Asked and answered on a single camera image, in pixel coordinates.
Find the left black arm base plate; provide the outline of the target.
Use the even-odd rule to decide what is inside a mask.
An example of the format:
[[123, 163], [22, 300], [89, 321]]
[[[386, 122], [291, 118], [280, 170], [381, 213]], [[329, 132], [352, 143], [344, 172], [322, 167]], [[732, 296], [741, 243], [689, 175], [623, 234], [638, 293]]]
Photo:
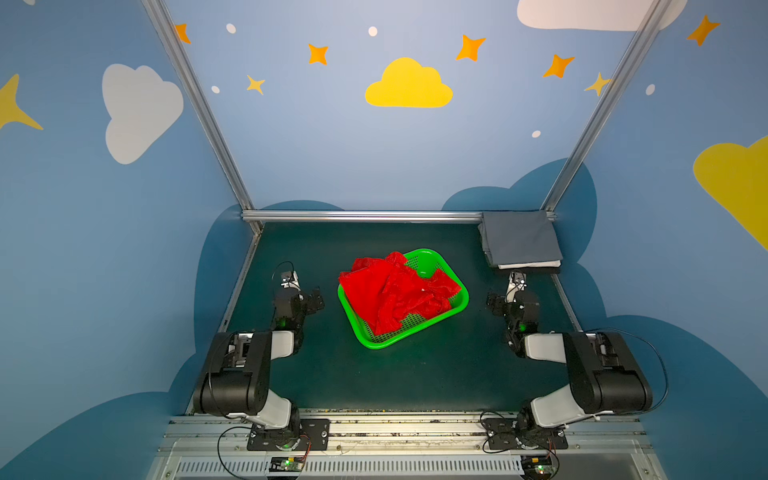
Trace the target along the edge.
[[326, 451], [330, 439], [328, 419], [291, 420], [284, 429], [265, 429], [254, 424], [248, 435], [248, 451]]

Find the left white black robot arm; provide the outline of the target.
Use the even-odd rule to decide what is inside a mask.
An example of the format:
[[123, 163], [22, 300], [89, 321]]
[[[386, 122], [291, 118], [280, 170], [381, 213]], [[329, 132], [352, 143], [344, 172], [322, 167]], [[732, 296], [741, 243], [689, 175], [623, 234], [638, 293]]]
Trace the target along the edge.
[[289, 286], [274, 295], [271, 329], [216, 334], [195, 386], [194, 411], [250, 423], [250, 450], [295, 449], [302, 441], [298, 408], [270, 389], [271, 366], [298, 352], [306, 317], [324, 307], [319, 289], [307, 294]]

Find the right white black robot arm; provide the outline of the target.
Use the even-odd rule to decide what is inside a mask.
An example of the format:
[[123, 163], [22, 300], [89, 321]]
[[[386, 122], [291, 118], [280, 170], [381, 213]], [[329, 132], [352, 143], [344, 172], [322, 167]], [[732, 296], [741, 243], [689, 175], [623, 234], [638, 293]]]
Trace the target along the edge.
[[521, 407], [512, 426], [520, 448], [549, 447], [567, 426], [600, 415], [654, 408], [652, 387], [621, 333], [542, 333], [540, 303], [528, 290], [490, 292], [486, 305], [504, 319], [506, 343], [518, 357], [563, 364], [567, 370], [565, 386]]

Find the green plastic mesh basket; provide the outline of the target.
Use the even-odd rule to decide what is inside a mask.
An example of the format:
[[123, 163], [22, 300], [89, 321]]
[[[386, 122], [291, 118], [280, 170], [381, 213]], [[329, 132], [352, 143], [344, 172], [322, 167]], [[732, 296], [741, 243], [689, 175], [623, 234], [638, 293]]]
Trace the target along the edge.
[[374, 336], [365, 322], [352, 310], [339, 282], [338, 298], [343, 307], [343, 310], [348, 317], [349, 323], [358, 341], [368, 349], [380, 350], [387, 348], [409, 336], [425, 330], [426, 328], [436, 323], [461, 313], [469, 304], [469, 293], [467, 288], [463, 285], [456, 273], [451, 269], [445, 259], [438, 252], [430, 249], [416, 249], [403, 255], [409, 259], [417, 257], [421, 260], [423, 266], [418, 269], [418, 272], [421, 274], [431, 273], [436, 267], [441, 268], [447, 275], [449, 275], [459, 284], [461, 287], [461, 292], [451, 300], [453, 308], [448, 312], [441, 314], [431, 320], [424, 320], [417, 316], [410, 316], [404, 322], [404, 327], [401, 330], [387, 335]]

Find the red t shirt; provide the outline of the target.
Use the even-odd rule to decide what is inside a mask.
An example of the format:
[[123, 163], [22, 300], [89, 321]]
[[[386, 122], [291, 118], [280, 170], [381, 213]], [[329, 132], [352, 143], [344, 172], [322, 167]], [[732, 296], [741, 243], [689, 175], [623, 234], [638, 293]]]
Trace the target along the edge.
[[339, 276], [352, 310], [374, 336], [401, 330], [410, 316], [431, 320], [453, 308], [459, 284], [441, 268], [421, 274], [417, 257], [393, 252], [383, 259], [358, 258]]

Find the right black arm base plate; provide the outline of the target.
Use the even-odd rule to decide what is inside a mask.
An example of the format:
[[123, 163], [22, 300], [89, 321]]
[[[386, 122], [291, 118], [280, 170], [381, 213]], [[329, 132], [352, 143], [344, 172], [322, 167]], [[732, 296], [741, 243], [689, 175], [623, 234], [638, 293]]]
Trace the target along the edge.
[[484, 453], [502, 453], [510, 450], [566, 450], [569, 446], [562, 429], [545, 429], [533, 425], [518, 426], [511, 418], [491, 417], [480, 422], [486, 439], [481, 447]]

